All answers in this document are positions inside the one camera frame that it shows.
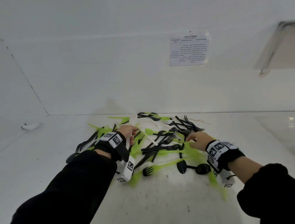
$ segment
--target forearm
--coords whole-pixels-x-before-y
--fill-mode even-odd
[[[90,223],[113,179],[117,164],[100,151],[85,151],[66,165],[46,190],[22,204],[12,224],[51,220]]]
[[[249,180],[253,174],[257,173],[259,169],[262,167],[257,162],[254,162],[253,160],[242,156],[237,159],[235,159],[232,162],[229,162],[228,164],[229,169],[243,182],[246,183],[247,180]]]

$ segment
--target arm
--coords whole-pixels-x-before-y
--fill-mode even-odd
[[[133,126],[121,126],[126,138]],[[23,203],[11,224],[90,223],[117,170],[111,154],[100,149],[86,150],[67,164],[39,195]]]
[[[196,139],[191,147],[205,151],[213,139],[203,132],[192,133],[187,141]],[[287,223],[293,220],[295,179],[281,164],[262,166],[242,156],[229,163],[228,168],[245,184],[237,199],[242,210],[261,219],[261,223]]]

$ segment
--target wristband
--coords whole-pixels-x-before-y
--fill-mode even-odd
[[[129,152],[126,149],[126,138],[121,132],[109,132],[99,139],[94,150],[100,149],[112,155],[112,160],[128,162]]]
[[[207,162],[217,173],[220,173],[222,169],[230,171],[227,164],[245,156],[237,146],[219,140],[209,142],[206,152],[208,154]]]

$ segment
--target person's right hand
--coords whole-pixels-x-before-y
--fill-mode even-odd
[[[190,146],[192,148],[205,151],[208,143],[215,139],[205,132],[194,132],[190,133],[189,136],[186,138],[187,142],[189,142],[190,140],[196,140],[196,142],[190,143]]]

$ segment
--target wrist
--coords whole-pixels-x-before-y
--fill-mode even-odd
[[[108,157],[110,159],[112,158],[112,155],[108,152],[102,151],[100,149],[95,149],[94,151],[96,151],[97,154],[99,154],[99,155],[103,155],[103,156]]]

